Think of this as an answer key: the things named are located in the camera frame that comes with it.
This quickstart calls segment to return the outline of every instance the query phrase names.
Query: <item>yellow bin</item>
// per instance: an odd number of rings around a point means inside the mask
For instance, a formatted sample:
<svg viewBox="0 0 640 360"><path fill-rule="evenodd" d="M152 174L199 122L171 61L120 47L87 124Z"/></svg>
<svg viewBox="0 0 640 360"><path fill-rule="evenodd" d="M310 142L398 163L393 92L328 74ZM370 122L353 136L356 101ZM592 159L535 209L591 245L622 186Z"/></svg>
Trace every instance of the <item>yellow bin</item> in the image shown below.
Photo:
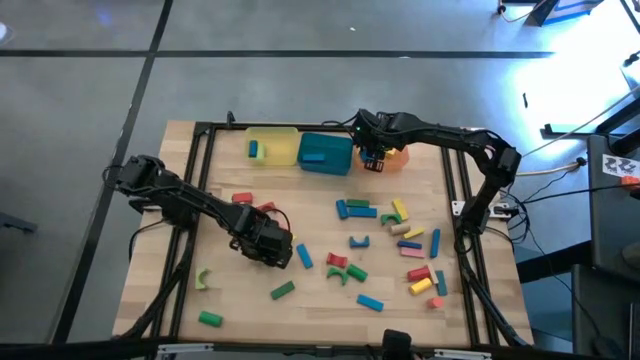
<svg viewBox="0 0 640 360"><path fill-rule="evenodd" d="M254 165L293 166L296 164L300 134L294 127L250 127L245 130L245 139L244 153ZM251 140L264 145L264 159L249 157Z"/></svg>

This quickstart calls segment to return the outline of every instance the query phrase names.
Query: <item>gray floor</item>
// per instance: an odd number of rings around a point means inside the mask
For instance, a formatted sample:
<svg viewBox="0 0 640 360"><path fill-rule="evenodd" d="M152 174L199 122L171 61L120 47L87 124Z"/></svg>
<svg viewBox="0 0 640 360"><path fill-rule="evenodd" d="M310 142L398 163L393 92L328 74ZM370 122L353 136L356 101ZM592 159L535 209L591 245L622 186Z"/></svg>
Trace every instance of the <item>gray floor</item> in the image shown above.
<svg viewBox="0 0 640 360"><path fill-rule="evenodd" d="M0 21L15 31L0 50L145 50L162 4L0 0ZM167 120L220 121L232 110L241 121L317 123L346 119L359 107L489 127L527 152L544 143L542 124L583 122L629 90L618 66L638 50L638 35L619 2L544 28L507 24L492 17L494 10L492 0L176 2L161 50L558 53L548 59L157 58L128 153L157 154ZM0 57L0 79L9 85L0 92L0 211L40 225L33 236L0 231L0 341L41 342L51 335L100 171L113 153L143 61ZM521 170L559 166L577 156L585 156L584 144L563 141L526 158ZM526 197L553 177L518 179L513 193ZM582 169L548 192L586 186ZM567 223L563 215L574 207L582 210ZM589 239L587 209L586 195L531 205L532 230L543 250ZM70 341L111 335L127 272L127 240L139 219L124 197L113 198ZM523 260L539 250L528 241L516 254ZM566 289L553 279L523 289L532 325L570 340ZM541 298L540 289L554 300Z"/></svg>

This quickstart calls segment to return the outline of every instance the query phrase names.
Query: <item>blue bin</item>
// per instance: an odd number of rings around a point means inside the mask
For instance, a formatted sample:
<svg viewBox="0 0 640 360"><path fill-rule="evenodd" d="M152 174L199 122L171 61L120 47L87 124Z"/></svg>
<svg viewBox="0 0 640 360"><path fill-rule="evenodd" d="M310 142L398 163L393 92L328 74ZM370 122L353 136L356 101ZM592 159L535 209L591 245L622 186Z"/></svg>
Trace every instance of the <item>blue bin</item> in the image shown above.
<svg viewBox="0 0 640 360"><path fill-rule="evenodd" d="M350 138L314 133L302 134L298 164L302 170L332 175L347 175L351 168L353 141ZM303 162L305 154L323 154L323 162Z"/></svg>

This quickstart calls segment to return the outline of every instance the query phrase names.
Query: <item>wooden table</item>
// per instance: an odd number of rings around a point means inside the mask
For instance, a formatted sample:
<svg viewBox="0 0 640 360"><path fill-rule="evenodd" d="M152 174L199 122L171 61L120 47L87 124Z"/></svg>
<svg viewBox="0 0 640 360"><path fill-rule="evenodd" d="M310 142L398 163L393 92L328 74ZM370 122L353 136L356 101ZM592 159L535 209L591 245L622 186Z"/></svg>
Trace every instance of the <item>wooden table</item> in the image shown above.
<svg viewBox="0 0 640 360"><path fill-rule="evenodd" d="M184 173L194 122L170 121L159 157L167 168ZM236 192L251 191L254 205L274 201L287 213L297 243L304 243L313 259L306 270L294 250L286 269L269 268L229 249L230 237L215 221L201 216L196 249L185 300L179 337L188 341L311 344L380 345L387 328L405 331L417 346L468 346L460 275L453 250L453 230L448 214L441 152L438 147L410 145L410 161L401 172L378 174L352 168L348 176L331 176L302 171L299 167L261 168L245 158L243 131L219 130L215 135L207 191L230 200ZM458 169L452 152L456 188L461 193ZM472 190L483 181L471 158L467 159ZM199 166L194 179L198 178ZM446 276L449 295L443 309L429 310L425 302L437 296L435 287L412 296L406 272L423 266L424 259L401 257L386 227L379 219L349 218L341 221L335 209L337 199L368 199L378 214L391 213L391 201L401 198L413 227L423 226L424 235L412 240L431 244L431 232L442 231L440 254L432 261ZM147 213L142 224L160 219ZM490 220L489 225L507 231L506 224ZM171 228L158 227L140 234L122 293L113 333L131 327L156 295L165 263ZM350 249L349 236L371 238L368 249ZM511 244L486 232L481 237L491 294L509 323L526 341L532 335L522 298ZM328 252L347 256L366 270L364 283L350 279L342 287L337 278L326 279ZM207 290L195 290L195 269L206 267ZM296 289L274 301L272 289L293 280ZM358 294L384 302L384 311L356 303ZM174 298L169 298L161 334L168 333ZM480 338L487 342L482 306L475 299ZM198 322L201 311L224 317L223 326L213 328Z"/></svg>

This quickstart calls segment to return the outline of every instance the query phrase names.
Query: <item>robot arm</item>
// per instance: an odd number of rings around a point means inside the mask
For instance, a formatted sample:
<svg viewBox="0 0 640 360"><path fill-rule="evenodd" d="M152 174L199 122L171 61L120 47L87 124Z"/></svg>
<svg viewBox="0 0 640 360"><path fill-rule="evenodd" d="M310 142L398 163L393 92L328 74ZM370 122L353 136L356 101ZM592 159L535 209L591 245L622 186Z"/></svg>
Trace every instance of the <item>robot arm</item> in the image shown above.
<svg viewBox="0 0 640 360"><path fill-rule="evenodd" d="M366 152L365 168L382 171L385 152L408 144L426 143L462 150L473 157L485 181L476 196L465 202L458 222L471 234L481 234L489 219L489 206L500 188L511 184L520 164L516 149L489 130L465 130L428 124L408 113L378 113L361 109L352 126L356 146Z"/></svg>
<svg viewBox="0 0 640 360"><path fill-rule="evenodd" d="M157 158L132 156L120 171L116 190L136 197L130 203L139 212L142 203L160 206L167 222L178 227L193 225L196 214L204 213L232 236L232 249L269 266L284 269L289 263L289 231L250 205L230 204L184 182Z"/></svg>

